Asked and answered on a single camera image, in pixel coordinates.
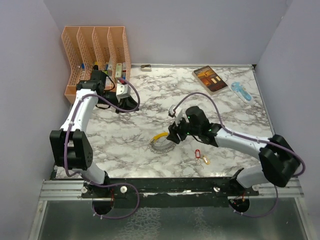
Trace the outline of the green white box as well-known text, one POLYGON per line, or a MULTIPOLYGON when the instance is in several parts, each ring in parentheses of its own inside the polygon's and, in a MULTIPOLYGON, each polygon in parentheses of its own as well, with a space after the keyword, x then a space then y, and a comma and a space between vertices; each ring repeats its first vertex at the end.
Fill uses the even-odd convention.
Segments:
POLYGON ((114 77, 116 79, 118 78, 122 78, 122 74, 123 74, 123 64, 122 63, 117 63, 115 65, 115 74, 114 77))

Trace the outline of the orange-yellow tag key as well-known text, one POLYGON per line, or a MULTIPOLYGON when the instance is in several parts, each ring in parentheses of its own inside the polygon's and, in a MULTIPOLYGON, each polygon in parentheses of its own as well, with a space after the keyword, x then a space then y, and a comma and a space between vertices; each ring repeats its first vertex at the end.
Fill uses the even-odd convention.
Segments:
POLYGON ((202 155, 200 158, 203 160, 203 162, 206 165, 209 165, 211 163, 210 160, 205 155, 202 155))

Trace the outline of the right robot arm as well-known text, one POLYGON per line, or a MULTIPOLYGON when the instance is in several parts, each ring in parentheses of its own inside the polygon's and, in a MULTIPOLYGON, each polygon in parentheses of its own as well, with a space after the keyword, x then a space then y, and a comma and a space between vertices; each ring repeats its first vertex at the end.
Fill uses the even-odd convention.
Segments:
POLYGON ((257 137, 231 131, 220 123, 211 123, 198 106, 185 111, 172 105, 168 115, 174 122, 168 127, 167 139, 175 144, 192 136, 199 142, 236 150, 259 160, 259 165, 239 169, 229 180, 230 191, 240 196, 254 185, 271 183, 284 188, 300 166, 287 141, 275 134, 271 138, 257 137))

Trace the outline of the blue packaged item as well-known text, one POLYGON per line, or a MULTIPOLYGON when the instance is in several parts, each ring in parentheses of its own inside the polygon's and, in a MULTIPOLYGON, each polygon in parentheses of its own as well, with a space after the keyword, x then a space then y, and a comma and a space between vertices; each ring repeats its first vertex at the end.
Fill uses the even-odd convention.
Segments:
POLYGON ((246 88, 240 82, 233 82, 230 85, 231 90, 245 103, 251 103, 253 100, 252 95, 247 92, 246 88))

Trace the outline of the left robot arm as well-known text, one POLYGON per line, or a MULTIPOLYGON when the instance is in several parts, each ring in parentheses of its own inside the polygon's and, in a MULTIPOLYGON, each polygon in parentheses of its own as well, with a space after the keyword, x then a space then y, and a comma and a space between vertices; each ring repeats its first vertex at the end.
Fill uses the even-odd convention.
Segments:
POLYGON ((93 162, 93 149, 86 136, 87 126, 94 107, 99 101, 105 102, 120 113, 139 110, 140 102, 121 108, 104 97, 108 75, 94 69, 89 79, 76 85, 74 104, 59 130, 51 131, 49 140, 55 164, 62 167, 68 177, 76 174, 93 185, 97 196, 106 197, 111 190, 108 173, 93 162))

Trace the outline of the peach desk organizer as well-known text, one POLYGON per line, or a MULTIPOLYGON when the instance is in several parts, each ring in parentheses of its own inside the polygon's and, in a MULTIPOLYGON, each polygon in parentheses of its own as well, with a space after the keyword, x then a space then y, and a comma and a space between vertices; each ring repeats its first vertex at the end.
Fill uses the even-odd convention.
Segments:
POLYGON ((131 57, 124 26, 66 26, 61 39, 71 69, 64 95, 71 104, 76 100, 76 85, 90 78, 94 65, 112 71, 114 81, 116 64, 122 63, 122 76, 130 80, 131 57))

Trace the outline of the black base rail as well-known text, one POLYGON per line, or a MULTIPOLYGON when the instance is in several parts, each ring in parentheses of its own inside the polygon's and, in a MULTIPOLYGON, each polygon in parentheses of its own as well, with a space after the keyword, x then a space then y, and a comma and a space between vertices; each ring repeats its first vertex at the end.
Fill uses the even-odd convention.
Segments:
POLYGON ((116 208, 227 207, 228 198, 258 196, 252 188, 236 190, 229 177, 111 178, 108 188, 83 184, 81 197, 113 203, 116 208))

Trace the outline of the red tag key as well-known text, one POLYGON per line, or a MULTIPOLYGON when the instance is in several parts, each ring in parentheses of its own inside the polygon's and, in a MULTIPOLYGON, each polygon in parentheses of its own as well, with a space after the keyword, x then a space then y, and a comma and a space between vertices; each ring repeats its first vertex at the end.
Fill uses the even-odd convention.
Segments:
POLYGON ((201 158, 201 152, 199 149, 195 150, 195 161, 196 163, 202 168, 202 158, 201 158))

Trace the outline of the beige small object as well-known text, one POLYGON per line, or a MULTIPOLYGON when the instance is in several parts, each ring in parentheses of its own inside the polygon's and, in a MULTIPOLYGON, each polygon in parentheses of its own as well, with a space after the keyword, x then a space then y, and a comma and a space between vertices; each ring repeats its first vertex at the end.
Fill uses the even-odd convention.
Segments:
POLYGON ((150 64, 143 64, 140 66, 140 70, 142 72, 151 72, 152 71, 152 66, 150 64))

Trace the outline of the paperback book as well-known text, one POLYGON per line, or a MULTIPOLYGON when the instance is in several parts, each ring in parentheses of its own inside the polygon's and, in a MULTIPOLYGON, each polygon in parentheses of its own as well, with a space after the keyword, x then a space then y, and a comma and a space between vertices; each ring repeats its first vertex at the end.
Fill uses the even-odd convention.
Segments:
POLYGON ((228 87, 222 78, 209 65, 194 70, 192 75, 204 87, 209 95, 217 94, 228 87))

